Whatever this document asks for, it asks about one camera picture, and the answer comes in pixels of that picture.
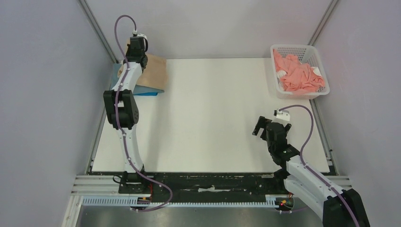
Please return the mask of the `right aluminium frame rail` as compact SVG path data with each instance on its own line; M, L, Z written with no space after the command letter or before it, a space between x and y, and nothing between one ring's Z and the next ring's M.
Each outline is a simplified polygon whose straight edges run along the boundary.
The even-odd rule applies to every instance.
M340 0L331 0L326 11L324 12L320 22L318 23L313 35L311 36L308 45L314 46L317 42L320 34L322 33L323 29L325 28L326 23L329 21L332 13L335 11L337 5L339 4Z

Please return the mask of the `aluminium frame rail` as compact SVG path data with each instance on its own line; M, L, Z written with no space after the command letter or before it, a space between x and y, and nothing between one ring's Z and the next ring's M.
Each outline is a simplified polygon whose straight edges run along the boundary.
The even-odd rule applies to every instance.
M337 5L339 4L340 0L331 0L326 11L324 12L320 22L318 23L313 35L311 36L308 45L314 46L317 42L320 34L322 33L323 29L325 28L326 23L329 21L332 13L335 11Z
M111 49L110 44L108 43L93 11L91 10L89 3L87 0L77 0L78 4L81 6L81 8L83 9L84 14L86 15L90 25L92 26L92 28L94 29L94 32L97 36L97 38L99 39L99 41L101 42L103 48L105 49L105 51L107 52L107 55L109 56L110 60L113 63L117 63L118 59L116 57L116 55L114 54L113 50Z

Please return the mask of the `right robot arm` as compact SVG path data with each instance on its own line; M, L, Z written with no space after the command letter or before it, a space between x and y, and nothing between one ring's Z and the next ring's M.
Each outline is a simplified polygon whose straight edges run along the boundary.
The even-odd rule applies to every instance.
M259 116L253 135L261 134L275 164L273 187L279 193L290 192L307 205L325 227L368 227L363 201L354 189L344 189L333 180L314 170L301 153L288 143L291 125L279 119Z

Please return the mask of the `pink t shirt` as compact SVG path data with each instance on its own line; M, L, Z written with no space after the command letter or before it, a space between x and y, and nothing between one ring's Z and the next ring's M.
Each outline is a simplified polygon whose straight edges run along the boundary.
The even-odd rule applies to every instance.
M301 63L297 55L283 57L274 49L273 56L277 78L284 91L303 95L315 93L325 86L323 77L315 75L310 64Z

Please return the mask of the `white plastic basket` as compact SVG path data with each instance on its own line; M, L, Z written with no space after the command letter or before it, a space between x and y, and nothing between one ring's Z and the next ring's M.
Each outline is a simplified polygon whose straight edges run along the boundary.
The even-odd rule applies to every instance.
M320 88L315 93L306 93L303 95L296 95L292 92L286 92L283 90L281 85L279 84L279 80L277 78L275 66L274 66L274 56L273 50L276 49L283 57L286 57L288 54L297 55L298 59L301 63L308 63L312 67L318 67L321 71L322 77L325 81L325 86ZM281 99L314 99L318 96L327 95L330 91L328 79L326 77L323 63L320 59L319 53L317 49L311 45L303 45L303 44L274 44L270 47L271 53L271 64L272 64L272 76L268 76L268 85L272 87L273 93L278 98Z

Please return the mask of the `white garment in basket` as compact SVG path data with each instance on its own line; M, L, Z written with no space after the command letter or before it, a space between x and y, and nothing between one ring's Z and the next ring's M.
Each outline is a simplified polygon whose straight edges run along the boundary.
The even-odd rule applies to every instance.
M311 67L311 68L315 75L320 76L320 77L322 76L321 71L318 67Z

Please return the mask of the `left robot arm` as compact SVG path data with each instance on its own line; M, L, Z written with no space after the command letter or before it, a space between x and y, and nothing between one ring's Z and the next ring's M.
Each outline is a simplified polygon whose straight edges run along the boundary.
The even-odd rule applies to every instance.
M133 95L148 62L147 49L148 42L143 35L130 38L121 75L115 86L103 94L108 122L117 130L125 158L119 182L121 194L145 193L148 188L148 180L143 177L144 164L137 140L139 109Z

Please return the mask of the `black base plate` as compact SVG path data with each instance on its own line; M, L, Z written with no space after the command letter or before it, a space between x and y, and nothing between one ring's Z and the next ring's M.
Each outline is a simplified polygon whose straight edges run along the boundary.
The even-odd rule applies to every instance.
M123 172L113 176L119 194L153 203L263 202L267 195L292 194L272 173Z

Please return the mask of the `folded grey-blue t shirt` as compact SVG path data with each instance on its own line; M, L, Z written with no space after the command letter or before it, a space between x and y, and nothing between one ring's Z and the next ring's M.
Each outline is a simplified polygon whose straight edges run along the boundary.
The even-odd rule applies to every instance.
M120 63L115 63L113 65L113 73L111 78L110 90L114 90L115 86L118 86L120 83L120 76L122 71L124 70L124 66Z

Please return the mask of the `left aluminium frame rail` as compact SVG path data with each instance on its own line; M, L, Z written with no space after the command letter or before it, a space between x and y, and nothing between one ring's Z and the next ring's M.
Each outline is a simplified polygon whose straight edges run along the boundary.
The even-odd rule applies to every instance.
M91 10L89 3L87 0L77 0L78 4L81 6L81 8L83 9L84 14L86 15L90 25L92 26L92 28L94 29L94 32L97 36L97 38L99 39L99 41L101 42L103 48L105 49L105 51L107 52L107 55L109 56L110 60L113 63L117 63L118 59L116 57L116 55L114 54L113 50L111 49L110 44L108 43L93 11Z

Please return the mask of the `beige t shirt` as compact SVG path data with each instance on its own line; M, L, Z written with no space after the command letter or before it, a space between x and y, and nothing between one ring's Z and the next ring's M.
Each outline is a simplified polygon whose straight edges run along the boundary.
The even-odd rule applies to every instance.
M148 57L147 66L136 85L165 90L168 81L167 60L152 54L146 55Z

